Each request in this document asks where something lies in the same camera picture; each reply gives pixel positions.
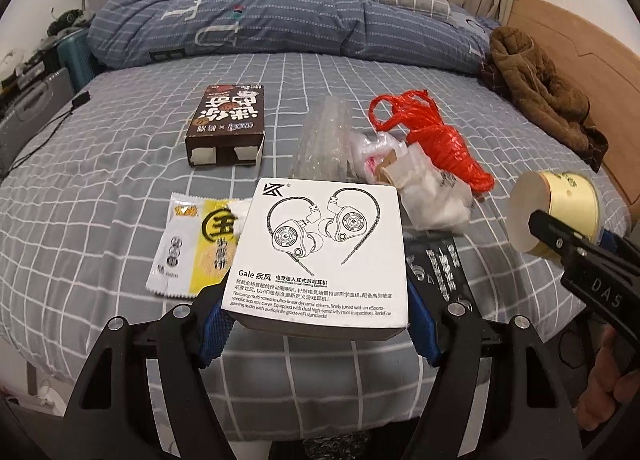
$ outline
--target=checkered bedsheet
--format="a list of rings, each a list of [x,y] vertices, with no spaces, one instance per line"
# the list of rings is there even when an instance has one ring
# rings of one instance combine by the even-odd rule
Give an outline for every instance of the checkered bedsheet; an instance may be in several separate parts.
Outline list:
[[[265,87],[262,165],[191,169],[187,120],[208,84]],[[606,226],[622,233],[628,212],[604,172],[581,160],[471,77],[440,70],[314,54],[243,54],[152,64],[103,74],[50,142],[0,186],[0,335],[31,363],[77,378],[105,322],[159,318],[177,301],[145,291],[172,191],[251,196],[258,175],[289,173],[310,99],[348,99],[356,129],[380,93],[427,88],[444,120],[496,178],[476,205],[458,250],[480,310],[501,321],[528,316],[544,339],[580,303],[561,270],[519,255],[504,214],[526,170],[575,170],[594,180]],[[36,137],[25,151],[48,135]],[[332,434],[404,420],[422,411],[435,371],[406,332],[385,343],[332,342],[249,331],[236,324],[219,360],[203,372],[210,400],[233,440]],[[150,373],[164,415],[157,369]]]

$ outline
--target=cardboard box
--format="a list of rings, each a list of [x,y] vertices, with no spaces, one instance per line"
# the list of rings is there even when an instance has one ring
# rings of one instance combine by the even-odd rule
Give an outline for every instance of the cardboard box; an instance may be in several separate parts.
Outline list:
[[[301,337],[401,332],[408,309],[396,189],[261,179],[222,308],[247,328]]]
[[[260,165],[264,144],[264,88],[209,86],[184,139],[189,165]]]

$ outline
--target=black card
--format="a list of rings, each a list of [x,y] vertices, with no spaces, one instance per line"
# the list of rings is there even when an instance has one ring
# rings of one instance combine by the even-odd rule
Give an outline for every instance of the black card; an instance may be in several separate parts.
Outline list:
[[[404,241],[404,256],[421,283],[433,284],[447,303],[458,302],[479,314],[458,249],[448,233],[429,233]]]

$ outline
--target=yellow snack wrapper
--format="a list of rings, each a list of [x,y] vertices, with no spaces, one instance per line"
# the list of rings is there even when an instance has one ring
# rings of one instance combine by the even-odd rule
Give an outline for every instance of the yellow snack wrapper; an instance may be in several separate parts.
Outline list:
[[[220,284],[238,242],[230,209],[234,202],[173,193],[146,289],[169,297],[196,297],[204,287]]]

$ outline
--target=hand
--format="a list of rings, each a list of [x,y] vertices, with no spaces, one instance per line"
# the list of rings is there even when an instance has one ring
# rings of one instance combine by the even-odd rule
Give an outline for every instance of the hand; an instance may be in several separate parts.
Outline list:
[[[578,399],[575,416],[580,429],[593,431],[605,423],[616,411],[616,401],[628,404],[640,390],[640,370],[624,377],[613,357],[613,344],[618,333],[607,326],[602,336],[602,348],[596,356],[596,364],[589,374],[587,389]]]

